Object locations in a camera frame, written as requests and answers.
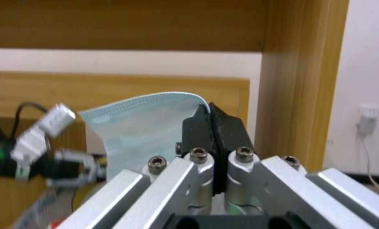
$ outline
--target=wooden panel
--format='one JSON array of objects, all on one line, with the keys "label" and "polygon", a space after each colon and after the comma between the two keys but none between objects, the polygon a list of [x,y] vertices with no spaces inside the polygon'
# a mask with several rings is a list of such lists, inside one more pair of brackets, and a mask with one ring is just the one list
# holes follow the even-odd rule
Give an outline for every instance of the wooden panel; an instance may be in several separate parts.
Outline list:
[{"label": "wooden panel", "polygon": [[[129,97],[161,91],[188,91],[213,101],[246,125],[249,80],[217,77],[163,77],[109,74],[57,74],[0,72],[0,127],[11,131],[15,109],[23,101],[46,107],[63,102],[75,111]],[[24,109],[18,133],[28,128],[41,113]],[[53,148],[86,150],[83,122],[78,119],[57,139]],[[41,178],[29,184],[0,178],[0,228],[11,225],[21,212],[44,191]]]},{"label": "wooden panel", "polygon": [[255,147],[322,167],[348,0],[269,1]]},{"label": "wooden panel", "polygon": [[261,51],[266,2],[5,0],[0,48]]}]

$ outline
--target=white plastic part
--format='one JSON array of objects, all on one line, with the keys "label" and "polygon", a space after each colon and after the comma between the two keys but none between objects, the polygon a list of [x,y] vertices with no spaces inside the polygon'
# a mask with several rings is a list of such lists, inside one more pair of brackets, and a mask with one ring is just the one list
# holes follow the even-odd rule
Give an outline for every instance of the white plastic part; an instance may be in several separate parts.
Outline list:
[{"label": "white plastic part", "polygon": [[379,117],[379,106],[371,104],[361,104],[361,117],[358,122],[358,134],[361,136],[371,135],[376,127]]}]

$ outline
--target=hex socket screw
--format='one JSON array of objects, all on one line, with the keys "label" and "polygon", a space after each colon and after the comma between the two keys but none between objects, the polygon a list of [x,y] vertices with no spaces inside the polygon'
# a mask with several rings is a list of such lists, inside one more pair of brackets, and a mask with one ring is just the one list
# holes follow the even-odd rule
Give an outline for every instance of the hex socket screw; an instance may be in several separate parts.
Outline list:
[{"label": "hex socket screw", "polygon": [[158,175],[166,168],[166,159],[162,156],[154,156],[148,160],[148,171]]},{"label": "hex socket screw", "polygon": [[254,151],[249,147],[239,147],[236,149],[236,159],[243,163],[248,163],[253,161]]},{"label": "hex socket screw", "polygon": [[204,148],[193,148],[189,151],[189,158],[196,164],[203,164],[207,160],[208,152]]}]

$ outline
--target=blue surgical mask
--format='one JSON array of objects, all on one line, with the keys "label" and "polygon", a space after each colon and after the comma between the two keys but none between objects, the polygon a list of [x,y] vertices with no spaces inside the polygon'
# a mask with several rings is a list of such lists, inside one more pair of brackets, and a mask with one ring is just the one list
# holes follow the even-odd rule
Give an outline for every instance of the blue surgical mask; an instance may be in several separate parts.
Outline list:
[{"label": "blue surgical mask", "polygon": [[168,161],[181,142],[182,121],[206,101],[184,92],[134,97],[80,112],[86,125],[103,141],[108,156],[107,180],[123,169],[141,171],[152,156]]}]

